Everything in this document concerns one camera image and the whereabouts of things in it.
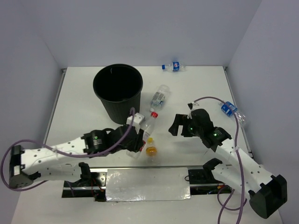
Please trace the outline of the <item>clear bottle white green label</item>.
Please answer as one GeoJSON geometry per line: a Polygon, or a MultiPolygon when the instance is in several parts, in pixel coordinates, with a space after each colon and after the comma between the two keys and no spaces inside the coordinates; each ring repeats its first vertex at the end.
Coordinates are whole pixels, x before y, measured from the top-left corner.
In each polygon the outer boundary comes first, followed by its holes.
{"type": "Polygon", "coordinates": [[[160,85],[152,100],[150,102],[149,111],[150,112],[159,112],[162,110],[166,100],[170,95],[170,88],[167,85],[160,85]]]}

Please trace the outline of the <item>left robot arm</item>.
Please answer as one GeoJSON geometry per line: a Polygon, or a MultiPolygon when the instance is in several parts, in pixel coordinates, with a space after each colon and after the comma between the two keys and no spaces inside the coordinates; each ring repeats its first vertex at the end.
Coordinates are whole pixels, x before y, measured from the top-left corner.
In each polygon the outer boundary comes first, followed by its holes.
{"type": "Polygon", "coordinates": [[[120,150],[138,153],[144,146],[141,128],[123,125],[116,129],[93,130],[56,146],[10,149],[8,187],[15,191],[31,189],[35,182],[66,180],[86,186],[92,175],[85,159],[103,157],[120,150]]]}

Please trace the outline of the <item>red cap red label bottle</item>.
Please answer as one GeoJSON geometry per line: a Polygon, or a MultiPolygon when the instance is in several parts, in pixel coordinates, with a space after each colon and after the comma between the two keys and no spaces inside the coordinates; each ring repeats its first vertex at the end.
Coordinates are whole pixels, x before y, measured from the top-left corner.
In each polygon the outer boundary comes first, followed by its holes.
{"type": "MultiPolygon", "coordinates": [[[[143,130],[142,140],[145,142],[145,144],[147,142],[147,139],[152,135],[152,133],[154,131],[155,123],[156,123],[157,118],[158,118],[158,113],[157,112],[151,112],[150,116],[148,118],[145,118],[145,120],[141,124],[141,127],[136,129],[137,132],[143,130]]],[[[132,157],[132,158],[137,159],[139,157],[139,155],[141,154],[142,150],[140,152],[137,152],[137,153],[133,153],[133,152],[130,152],[130,151],[127,150],[126,154],[128,156],[132,157]]]]}

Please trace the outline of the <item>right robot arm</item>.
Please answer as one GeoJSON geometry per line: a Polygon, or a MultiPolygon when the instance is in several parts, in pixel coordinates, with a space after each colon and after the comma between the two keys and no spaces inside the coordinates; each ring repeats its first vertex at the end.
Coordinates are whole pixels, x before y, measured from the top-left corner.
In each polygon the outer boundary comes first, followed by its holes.
{"type": "Polygon", "coordinates": [[[243,194],[253,211],[264,219],[287,202],[287,180],[265,170],[235,145],[227,131],[213,125],[206,110],[176,114],[169,132],[176,136],[179,126],[183,127],[183,137],[199,137],[204,146],[217,154],[217,158],[203,166],[203,177],[207,182],[218,180],[243,194]]]}

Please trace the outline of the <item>yellow cap orange label bottle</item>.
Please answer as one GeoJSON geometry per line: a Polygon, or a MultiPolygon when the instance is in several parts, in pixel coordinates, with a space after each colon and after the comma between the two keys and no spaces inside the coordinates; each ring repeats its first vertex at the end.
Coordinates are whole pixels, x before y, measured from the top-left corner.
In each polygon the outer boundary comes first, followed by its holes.
{"type": "Polygon", "coordinates": [[[153,162],[157,156],[157,148],[153,138],[151,137],[147,139],[145,153],[150,162],[153,162]]]}

